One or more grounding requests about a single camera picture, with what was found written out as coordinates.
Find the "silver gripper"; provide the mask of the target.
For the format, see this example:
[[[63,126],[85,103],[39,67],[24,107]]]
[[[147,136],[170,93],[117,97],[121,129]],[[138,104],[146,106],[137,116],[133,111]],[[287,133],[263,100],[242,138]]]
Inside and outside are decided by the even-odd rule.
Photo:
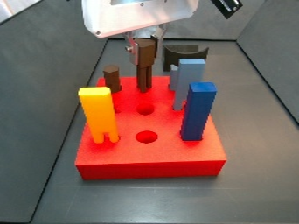
[[[82,0],[85,25],[101,39],[123,34],[130,61],[138,65],[139,45],[131,31],[157,26],[151,39],[157,44],[157,57],[163,50],[167,26],[161,25],[190,18],[199,0]]]

